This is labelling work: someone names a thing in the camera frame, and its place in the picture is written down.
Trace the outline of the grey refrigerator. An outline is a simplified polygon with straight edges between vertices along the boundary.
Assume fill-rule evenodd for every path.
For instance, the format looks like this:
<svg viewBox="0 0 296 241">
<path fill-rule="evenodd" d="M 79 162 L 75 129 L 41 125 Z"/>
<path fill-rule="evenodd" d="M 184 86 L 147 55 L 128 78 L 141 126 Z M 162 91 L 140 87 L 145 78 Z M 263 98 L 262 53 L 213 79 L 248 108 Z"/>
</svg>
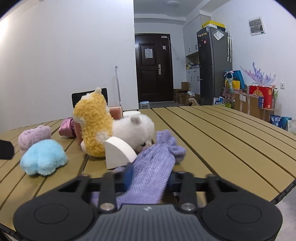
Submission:
<svg viewBox="0 0 296 241">
<path fill-rule="evenodd" d="M 200 104 L 212 105 L 222 95 L 227 71 L 232 70 L 228 56 L 228 35 L 221 29 L 205 27 L 197 32 L 200 70 Z"/>
</svg>

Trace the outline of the light blue fuzzy cloth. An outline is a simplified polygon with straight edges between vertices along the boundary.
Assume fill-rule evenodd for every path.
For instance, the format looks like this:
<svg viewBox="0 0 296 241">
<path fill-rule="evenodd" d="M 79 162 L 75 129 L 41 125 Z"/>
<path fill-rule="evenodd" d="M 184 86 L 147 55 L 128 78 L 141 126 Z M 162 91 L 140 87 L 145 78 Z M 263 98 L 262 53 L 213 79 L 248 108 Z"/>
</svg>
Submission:
<svg viewBox="0 0 296 241">
<path fill-rule="evenodd" d="M 23 154 L 20 166 L 27 175 L 48 176 L 67 162 L 63 147 L 57 141 L 47 139 L 33 144 Z"/>
</svg>

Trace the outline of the white tape roll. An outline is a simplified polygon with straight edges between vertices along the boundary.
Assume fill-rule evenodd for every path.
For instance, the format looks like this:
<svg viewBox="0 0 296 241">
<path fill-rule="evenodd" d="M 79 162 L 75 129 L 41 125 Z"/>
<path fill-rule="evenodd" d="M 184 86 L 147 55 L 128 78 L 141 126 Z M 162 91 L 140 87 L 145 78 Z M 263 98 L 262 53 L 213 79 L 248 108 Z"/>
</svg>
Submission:
<svg viewBox="0 0 296 241">
<path fill-rule="evenodd" d="M 124 111 L 123 112 L 123 118 L 127 118 L 134 115 L 140 115 L 141 112 L 138 110 L 130 110 L 130 111 Z"/>
</svg>

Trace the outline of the dark wooden door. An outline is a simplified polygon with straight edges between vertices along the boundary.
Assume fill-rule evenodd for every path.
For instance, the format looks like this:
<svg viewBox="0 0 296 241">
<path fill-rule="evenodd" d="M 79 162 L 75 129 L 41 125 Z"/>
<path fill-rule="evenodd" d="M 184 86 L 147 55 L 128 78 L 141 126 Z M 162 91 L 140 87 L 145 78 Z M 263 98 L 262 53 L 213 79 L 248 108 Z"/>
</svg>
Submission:
<svg viewBox="0 0 296 241">
<path fill-rule="evenodd" d="M 173 100 L 173 65 L 169 34 L 135 34 L 138 101 Z"/>
</svg>

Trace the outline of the purple feather decoration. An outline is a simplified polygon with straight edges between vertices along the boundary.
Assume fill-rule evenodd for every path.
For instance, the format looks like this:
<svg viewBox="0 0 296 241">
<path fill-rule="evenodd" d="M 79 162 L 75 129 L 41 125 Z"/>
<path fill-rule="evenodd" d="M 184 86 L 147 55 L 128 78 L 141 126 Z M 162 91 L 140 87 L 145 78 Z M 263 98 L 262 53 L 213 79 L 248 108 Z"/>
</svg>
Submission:
<svg viewBox="0 0 296 241">
<path fill-rule="evenodd" d="M 265 74 L 265 72 L 262 72 L 260 68 L 257 69 L 255 67 L 254 62 L 252 63 L 252 68 L 253 68 L 252 71 L 251 70 L 247 71 L 242 67 L 240 68 L 243 70 L 243 72 L 247 76 L 249 76 L 253 80 L 253 83 L 257 85 L 264 86 L 264 87 L 271 86 L 276 80 L 276 75 L 271 75 L 271 73 Z"/>
</svg>

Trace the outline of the yellow alpaca plush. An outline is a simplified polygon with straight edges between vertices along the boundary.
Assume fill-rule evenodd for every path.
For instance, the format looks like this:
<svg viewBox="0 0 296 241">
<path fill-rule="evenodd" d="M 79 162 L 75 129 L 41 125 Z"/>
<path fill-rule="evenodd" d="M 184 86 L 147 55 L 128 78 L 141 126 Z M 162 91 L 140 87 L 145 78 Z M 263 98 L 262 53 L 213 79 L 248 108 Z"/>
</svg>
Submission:
<svg viewBox="0 0 296 241">
<path fill-rule="evenodd" d="M 74 121 L 81 124 L 82 138 L 81 149 L 92 157 L 105 157 L 104 142 L 112 136 L 112 124 L 100 126 L 97 117 L 109 111 L 105 98 L 101 94 L 101 88 L 97 87 L 91 94 L 91 98 L 81 99 L 73 111 Z"/>
</svg>

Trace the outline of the purple knitted pouch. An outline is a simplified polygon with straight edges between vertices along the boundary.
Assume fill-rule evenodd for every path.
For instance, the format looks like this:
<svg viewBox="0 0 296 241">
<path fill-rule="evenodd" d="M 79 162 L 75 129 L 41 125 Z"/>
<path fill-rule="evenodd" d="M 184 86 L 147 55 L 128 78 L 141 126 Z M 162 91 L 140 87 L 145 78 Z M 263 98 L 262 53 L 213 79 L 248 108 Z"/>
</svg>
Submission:
<svg viewBox="0 0 296 241">
<path fill-rule="evenodd" d="M 117 207 L 159 203 L 174 165 L 185 155 L 186 149 L 177 145 L 169 130 L 157 132 L 156 143 L 138 154 L 133 162 L 132 184 L 116 198 Z"/>
</svg>

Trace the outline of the pink satin pouch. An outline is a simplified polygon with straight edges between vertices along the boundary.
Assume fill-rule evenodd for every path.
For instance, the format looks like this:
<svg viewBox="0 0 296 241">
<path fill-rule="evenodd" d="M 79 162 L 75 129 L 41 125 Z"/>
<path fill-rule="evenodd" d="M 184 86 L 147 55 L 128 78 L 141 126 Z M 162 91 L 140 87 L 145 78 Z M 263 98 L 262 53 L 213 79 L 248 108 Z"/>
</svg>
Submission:
<svg viewBox="0 0 296 241">
<path fill-rule="evenodd" d="M 75 133 L 75 128 L 74 128 L 74 120 L 73 118 L 66 118 L 63 120 L 58 133 L 60 136 L 65 136 L 68 138 L 75 138 L 76 133 Z"/>
</svg>

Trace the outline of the blue pet food bag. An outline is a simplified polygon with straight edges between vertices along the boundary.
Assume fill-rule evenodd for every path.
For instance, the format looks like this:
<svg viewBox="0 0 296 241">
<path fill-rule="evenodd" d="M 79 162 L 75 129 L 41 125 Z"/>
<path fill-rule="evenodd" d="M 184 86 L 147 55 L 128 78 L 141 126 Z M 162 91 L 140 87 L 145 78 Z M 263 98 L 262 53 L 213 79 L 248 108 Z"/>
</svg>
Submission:
<svg viewBox="0 0 296 241">
<path fill-rule="evenodd" d="M 287 129 L 288 121 L 292 120 L 291 117 L 288 116 L 279 116 L 279 115 L 270 115 L 270 123 L 274 126 L 277 126 L 283 130 Z"/>
</svg>

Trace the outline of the red gift box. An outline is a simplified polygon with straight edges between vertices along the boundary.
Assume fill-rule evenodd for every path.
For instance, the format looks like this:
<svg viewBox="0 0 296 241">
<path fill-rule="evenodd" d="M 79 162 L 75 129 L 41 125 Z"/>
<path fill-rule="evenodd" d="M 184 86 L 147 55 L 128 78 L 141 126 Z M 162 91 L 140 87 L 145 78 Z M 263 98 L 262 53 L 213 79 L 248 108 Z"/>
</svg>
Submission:
<svg viewBox="0 0 296 241">
<path fill-rule="evenodd" d="M 263 107 L 272 108 L 273 104 L 273 89 L 260 85 L 250 85 L 249 94 L 262 97 L 264 99 Z"/>
</svg>

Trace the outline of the white alpaca plush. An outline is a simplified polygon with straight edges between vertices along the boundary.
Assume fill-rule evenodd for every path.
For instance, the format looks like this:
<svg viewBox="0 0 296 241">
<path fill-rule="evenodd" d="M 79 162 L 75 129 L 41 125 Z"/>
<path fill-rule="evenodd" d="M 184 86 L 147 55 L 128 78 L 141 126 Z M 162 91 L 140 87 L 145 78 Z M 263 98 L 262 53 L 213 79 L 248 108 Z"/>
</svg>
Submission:
<svg viewBox="0 0 296 241">
<path fill-rule="evenodd" d="M 112 135 L 128 143 L 136 153 L 149 148 L 154 136 L 154 123 L 144 114 L 114 120 Z"/>
</svg>

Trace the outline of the lilac fuzzy rolled cloth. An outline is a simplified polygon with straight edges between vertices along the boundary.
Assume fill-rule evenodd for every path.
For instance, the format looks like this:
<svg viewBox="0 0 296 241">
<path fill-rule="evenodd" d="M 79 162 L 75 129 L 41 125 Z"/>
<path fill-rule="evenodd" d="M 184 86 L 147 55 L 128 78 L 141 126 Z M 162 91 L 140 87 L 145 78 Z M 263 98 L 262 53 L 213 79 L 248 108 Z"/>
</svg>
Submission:
<svg viewBox="0 0 296 241">
<path fill-rule="evenodd" d="M 32 145 L 42 140 L 51 138 L 51 129 L 49 126 L 39 125 L 36 128 L 26 130 L 18 137 L 18 147 L 23 155 Z"/>
</svg>

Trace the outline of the white wedge foam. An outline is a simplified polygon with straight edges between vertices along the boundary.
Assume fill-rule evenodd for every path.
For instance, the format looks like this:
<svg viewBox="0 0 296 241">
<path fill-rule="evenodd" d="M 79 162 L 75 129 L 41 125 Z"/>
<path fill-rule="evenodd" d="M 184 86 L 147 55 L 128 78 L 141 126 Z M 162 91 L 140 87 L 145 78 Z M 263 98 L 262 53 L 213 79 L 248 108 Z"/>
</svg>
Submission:
<svg viewBox="0 0 296 241">
<path fill-rule="evenodd" d="M 109 170 L 133 163 L 137 158 L 133 148 L 120 138 L 110 137 L 105 141 L 104 146 L 106 168 Z"/>
</svg>

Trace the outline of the brown cardboard box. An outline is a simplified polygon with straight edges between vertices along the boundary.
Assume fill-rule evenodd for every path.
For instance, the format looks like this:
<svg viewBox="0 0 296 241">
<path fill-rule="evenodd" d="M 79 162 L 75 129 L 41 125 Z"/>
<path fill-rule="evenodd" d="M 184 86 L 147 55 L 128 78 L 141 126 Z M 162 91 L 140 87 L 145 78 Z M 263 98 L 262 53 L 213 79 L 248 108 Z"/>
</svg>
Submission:
<svg viewBox="0 0 296 241">
<path fill-rule="evenodd" d="M 260 106 L 260 97 L 245 92 L 234 93 L 234 109 L 250 116 L 270 122 L 270 116 L 274 114 L 275 100 L 271 98 L 271 108 Z"/>
</svg>

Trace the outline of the blue pet water feeder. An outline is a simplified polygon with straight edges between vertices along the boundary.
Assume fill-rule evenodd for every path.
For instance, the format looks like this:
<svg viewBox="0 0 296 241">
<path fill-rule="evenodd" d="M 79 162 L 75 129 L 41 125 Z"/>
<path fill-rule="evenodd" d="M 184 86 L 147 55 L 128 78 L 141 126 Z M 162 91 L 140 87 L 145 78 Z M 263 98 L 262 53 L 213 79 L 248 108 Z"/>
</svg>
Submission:
<svg viewBox="0 0 296 241">
<path fill-rule="evenodd" d="M 150 108 L 149 101 L 141 101 L 139 103 L 139 108 L 140 109 L 149 109 Z"/>
</svg>

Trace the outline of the black folding chair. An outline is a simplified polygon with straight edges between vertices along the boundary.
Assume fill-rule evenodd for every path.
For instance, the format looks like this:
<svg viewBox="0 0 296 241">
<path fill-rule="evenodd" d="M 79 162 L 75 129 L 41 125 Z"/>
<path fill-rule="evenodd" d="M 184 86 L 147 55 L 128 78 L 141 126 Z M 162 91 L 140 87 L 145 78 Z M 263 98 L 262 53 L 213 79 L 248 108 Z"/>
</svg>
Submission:
<svg viewBox="0 0 296 241">
<path fill-rule="evenodd" d="M 95 90 L 90 90 L 90 91 L 85 91 L 85 92 L 77 92 L 77 93 L 73 93 L 71 95 L 71 99 L 72 99 L 72 105 L 73 107 L 76 106 L 76 104 L 81 100 L 81 99 L 88 99 L 91 98 L 91 94 L 95 92 Z M 102 88 L 101 89 L 101 94 L 103 95 L 103 97 L 105 98 L 106 103 L 108 103 L 108 94 L 107 94 L 107 88 Z"/>
</svg>

